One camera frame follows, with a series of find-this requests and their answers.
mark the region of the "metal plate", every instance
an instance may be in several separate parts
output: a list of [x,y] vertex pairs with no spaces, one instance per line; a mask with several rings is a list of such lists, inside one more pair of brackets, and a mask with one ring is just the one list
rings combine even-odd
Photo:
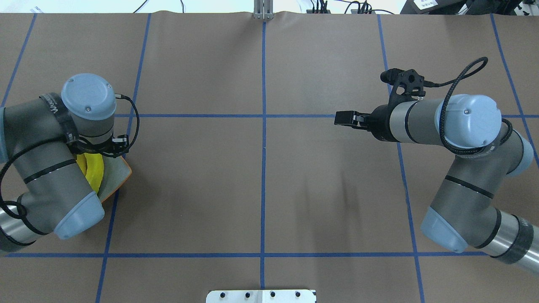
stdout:
[[212,291],[206,303],[316,303],[314,290]]

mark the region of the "blue tape line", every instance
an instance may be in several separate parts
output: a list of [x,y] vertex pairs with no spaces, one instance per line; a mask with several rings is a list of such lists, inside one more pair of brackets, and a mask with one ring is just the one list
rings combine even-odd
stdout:
[[486,256],[488,255],[482,251],[465,251],[462,253],[454,253],[451,251],[444,252],[418,252],[420,257],[470,257],[470,256]]
[[[131,114],[115,114],[129,118]],[[141,118],[264,118],[263,114],[139,114]],[[335,118],[335,114],[266,114],[266,118]]]
[[102,253],[15,252],[6,258],[103,258]]
[[[380,34],[380,43],[382,45],[382,56],[384,58],[384,68],[387,71],[388,68],[388,58],[385,53],[385,43],[384,43],[384,31],[382,30],[382,19],[380,19],[380,15],[376,15],[378,18],[378,33]],[[391,86],[388,84],[388,94],[391,94]]]
[[[382,45],[382,56],[384,58],[384,68],[385,70],[388,70],[388,59],[386,56],[385,51],[385,44],[384,44],[384,33],[382,28],[382,19],[380,18],[380,15],[377,15],[378,18],[378,31],[380,33],[380,43]],[[388,84],[388,95],[391,95],[391,87]],[[423,280],[421,278],[421,269],[419,267],[419,257],[417,255],[417,245],[416,245],[416,233],[415,229],[413,227],[413,218],[412,218],[412,208],[410,206],[410,195],[408,194],[408,184],[406,182],[406,172],[404,170],[404,161],[403,161],[403,155],[402,150],[400,148],[400,143],[397,143],[397,150],[399,154],[399,163],[400,163],[400,174],[403,179],[404,184],[404,191],[406,193],[406,207],[408,212],[408,224],[410,226],[410,236],[412,238],[412,248],[414,253],[414,261],[416,263],[416,275],[417,275],[417,285],[419,287],[419,297],[421,299],[421,303],[425,303],[425,294],[423,291]]]
[[9,78],[8,87],[5,89],[4,99],[2,99],[2,104],[0,107],[5,106],[5,102],[8,99],[9,90],[11,90],[11,85],[13,84],[13,80],[15,79],[15,75],[17,74],[17,70],[19,69],[20,60],[23,58],[24,50],[26,49],[26,45],[28,43],[28,39],[30,39],[30,33],[32,32],[33,25],[36,22],[37,14],[34,13],[34,16],[32,17],[32,22],[30,23],[30,27],[28,28],[28,32],[26,33],[26,38],[24,38],[23,47],[20,48],[19,57],[17,58],[17,62],[15,63],[15,67],[13,68],[13,72],[11,73],[11,78]]
[[[148,32],[150,31],[151,14],[148,14],[146,20],[146,29],[144,31],[144,40],[142,42],[142,51],[140,52],[139,70],[136,73],[135,89],[133,92],[133,103],[136,104],[136,97],[139,94],[140,75],[142,73],[142,64],[144,63],[144,54],[146,53],[146,42],[148,41]],[[135,110],[131,108],[129,112],[129,122],[127,123],[127,134],[131,133],[131,124],[133,123],[133,117],[135,116]]]
[[[6,258],[103,258],[104,253],[49,253],[49,252],[15,252]],[[480,251],[463,253],[444,252],[266,252],[265,258],[389,258],[389,257],[466,257],[488,256]],[[258,252],[231,253],[108,253],[107,258],[260,258]]]
[[109,253],[109,258],[260,258],[259,253]]
[[260,289],[265,288],[266,251],[266,22],[262,23],[262,179],[260,197]]
[[539,157],[537,156],[537,150],[535,149],[534,141],[531,138],[531,132],[528,128],[528,124],[526,123],[526,119],[524,118],[524,111],[522,110],[522,106],[520,104],[519,95],[516,93],[515,85],[513,83],[513,78],[511,77],[511,72],[509,71],[509,67],[507,66],[505,56],[503,55],[503,49],[502,49],[502,44],[500,42],[500,36],[498,35],[496,21],[494,20],[494,15],[492,13],[490,14],[490,21],[492,22],[492,29],[494,30],[494,36],[496,37],[496,42],[498,44],[498,50],[500,51],[500,56],[502,58],[503,67],[506,70],[507,78],[509,79],[509,84],[511,84],[511,90],[513,91],[513,96],[515,97],[516,105],[519,108],[519,113],[522,119],[522,123],[524,124],[524,129],[526,130],[526,135],[528,136],[528,140],[530,141],[531,147],[534,150],[535,163],[537,164],[537,167],[539,168]]
[[110,248],[110,239],[112,238],[112,229],[114,226],[114,218],[116,215],[116,206],[118,205],[118,196],[120,195],[120,190],[117,190],[114,194],[114,203],[112,204],[112,213],[110,215],[110,222],[108,224],[108,233],[107,233],[107,241],[105,243],[105,252],[103,254],[103,263],[101,264],[101,274],[99,275],[99,284],[98,284],[98,291],[95,295],[95,302],[99,303],[101,300],[101,291],[103,289],[103,281],[105,279],[105,272],[107,270],[107,260],[108,260],[108,250]]
[[413,257],[413,252],[274,252],[266,253],[266,258],[371,258],[371,257]]

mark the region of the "white metal bracket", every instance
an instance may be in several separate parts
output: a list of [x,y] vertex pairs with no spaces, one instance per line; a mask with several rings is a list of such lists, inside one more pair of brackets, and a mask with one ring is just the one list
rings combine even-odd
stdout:
[[212,291],[206,303],[316,303],[315,290]]
[[254,0],[253,17],[264,21],[273,19],[273,0]]

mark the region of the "light blue joint cap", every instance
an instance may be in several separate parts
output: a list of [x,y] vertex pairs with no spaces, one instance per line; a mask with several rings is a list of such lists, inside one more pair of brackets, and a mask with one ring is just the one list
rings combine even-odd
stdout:
[[530,167],[530,164],[534,160],[534,148],[531,147],[530,142],[524,139],[524,137],[522,137],[522,135],[516,130],[513,129],[513,131],[516,132],[517,135],[519,135],[520,140],[522,141],[523,151],[522,151],[522,160],[520,160],[519,165],[512,172],[507,174],[507,176],[509,177],[520,175],[523,171],[525,171],[526,169],[528,169],[528,167]]
[[66,214],[54,228],[54,233],[61,240],[69,239],[94,226],[104,216],[105,211],[101,206],[101,201],[92,191]]
[[[442,103],[434,117],[440,129]],[[454,95],[446,108],[445,139],[459,148],[486,146],[500,132],[502,113],[496,102],[485,95]]]
[[83,119],[100,121],[116,111],[114,90],[98,75],[74,75],[64,84],[61,97],[67,109]]
[[427,238],[452,252],[461,253],[468,247],[462,236],[431,207],[421,223],[421,231]]
[[9,160],[8,149],[5,146],[4,109],[5,107],[0,107],[0,163],[5,163]]

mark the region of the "black strap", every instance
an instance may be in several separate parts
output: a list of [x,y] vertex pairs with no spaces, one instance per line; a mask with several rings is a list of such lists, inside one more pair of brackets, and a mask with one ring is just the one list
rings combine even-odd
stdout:
[[9,240],[9,242],[3,243],[4,241],[1,239],[2,237],[0,237],[0,244],[2,244],[2,250],[5,251],[5,252],[15,252],[15,251],[18,251],[20,249],[20,247],[18,247],[18,246],[30,246],[35,242],[35,241],[32,241],[30,243],[21,243],[21,242],[15,240],[15,239],[13,239],[13,237],[8,235],[7,233],[5,233],[5,231],[2,229],[2,227],[0,227],[0,232],[2,233],[2,235],[7,240]]
[[481,249],[494,240],[494,237],[498,234],[498,231],[500,230],[500,225],[502,224],[502,213],[499,209],[496,208],[496,224],[494,224],[494,229],[490,233],[490,236],[488,236],[488,239],[486,239],[481,245],[476,246],[475,248]]
[[60,124],[66,136],[66,143],[78,141],[79,133],[77,132],[75,122],[60,96],[55,93],[48,93],[39,97],[47,104],[49,110]]
[[414,140],[414,138],[412,138],[412,135],[410,134],[410,129],[408,128],[408,118],[410,117],[410,112],[412,111],[412,108],[417,104],[417,102],[412,104],[412,106],[408,108],[408,111],[406,112],[406,116],[404,117],[404,129],[406,129],[406,134],[408,135],[408,138],[410,138],[410,140],[412,140],[415,143],[419,143],[419,142]]
[[68,166],[68,165],[71,165],[71,164],[76,164],[77,162],[75,161],[75,159],[69,159],[69,160],[66,160],[64,162],[60,162],[58,164],[55,164],[53,166],[49,166],[41,171],[38,171],[37,173],[31,175],[31,176],[28,176],[26,177],[23,181],[24,181],[24,184],[28,184],[32,181],[34,181],[35,179],[41,177],[41,176],[44,176],[46,174],[49,174],[49,173],[52,173],[53,171],[55,170],[58,170],[62,167],[65,167],[65,166]]
[[471,183],[468,183],[468,182],[466,182],[464,180],[461,180],[459,178],[455,178],[453,176],[447,175],[447,176],[445,176],[445,179],[448,180],[448,181],[451,181],[451,182],[455,182],[456,184],[462,185],[464,187],[467,187],[467,188],[469,188],[469,189],[471,189],[471,190],[473,190],[473,191],[475,191],[477,193],[480,193],[480,194],[482,194],[482,195],[484,195],[484,196],[486,196],[488,198],[491,198],[491,199],[494,198],[494,194],[491,193],[490,191],[485,190],[485,189],[483,189],[481,187],[477,187],[477,186],[475,186],[475,185],[473,185]]

